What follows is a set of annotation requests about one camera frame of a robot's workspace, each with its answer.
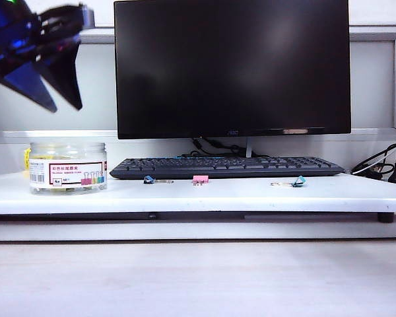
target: barcode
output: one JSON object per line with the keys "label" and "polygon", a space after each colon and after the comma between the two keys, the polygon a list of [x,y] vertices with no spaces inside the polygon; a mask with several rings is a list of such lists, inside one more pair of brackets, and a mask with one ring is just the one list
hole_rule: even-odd
{"label": "barcode", "polygon": [[44,183],[44,174],[31,174],[31,182]]}

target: monitor screen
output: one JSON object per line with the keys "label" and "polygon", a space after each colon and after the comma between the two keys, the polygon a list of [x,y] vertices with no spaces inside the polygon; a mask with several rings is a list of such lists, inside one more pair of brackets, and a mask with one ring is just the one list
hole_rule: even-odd
{"label": "monitor screen", "polygon": [[350,132],[347,0],[114,9],[120,139]]}

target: pink binder clip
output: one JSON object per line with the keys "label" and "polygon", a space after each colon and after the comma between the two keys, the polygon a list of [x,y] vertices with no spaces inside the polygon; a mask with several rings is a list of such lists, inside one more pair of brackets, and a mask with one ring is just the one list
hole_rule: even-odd
{"label": "pink binder clip", "polygon": [[81,180],[81,185],[91,185],[92,184],[92,178],[88,178],[90,173],[85,172],[84,173],[84,178]]}
{"label": "pink binder clip", "polygon": [[202,186],[203,184],[206,184],[209,182],[209,177],[208,175],[194,175],[192,179],[192,184],[194,186],[200,185]]}

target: white wall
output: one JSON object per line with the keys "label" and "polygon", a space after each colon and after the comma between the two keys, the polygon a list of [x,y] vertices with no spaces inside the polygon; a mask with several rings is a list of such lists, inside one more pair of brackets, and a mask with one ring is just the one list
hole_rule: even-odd
{"label": "white wall", "polygon": [[[26,0],[32,11],[41,13],[62,4],[77,4],[64,0]],[[94,9],[97,26],[113,26],[112,0],[83,0]],[[396,22],[396,0],[349,0],[350,23]]]}

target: white desk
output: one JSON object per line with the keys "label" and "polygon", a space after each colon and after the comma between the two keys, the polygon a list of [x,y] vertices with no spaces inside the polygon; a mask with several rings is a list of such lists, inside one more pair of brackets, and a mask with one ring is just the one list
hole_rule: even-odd
{"label": "white desk", "polygon": [[[1,222],[0,239],[125,240],[169,238],[358,238],[396,236],[393,224],[371,213],[396,213],[396,184],[341,174],[309,177],[303,188],[274,187],[294,178],[189,180],[145,185],[109,179],[108,189],[84,195],[32,195],[22,173],[0,176],[0,215],[134,214],[176,212],[246,213],[241,221],[81,221]],[[330,213],[317,215],[279,212]]]}
{"label": "white desk", "polygon": [[0,244],[0,317],[396,317],[396,240]]}

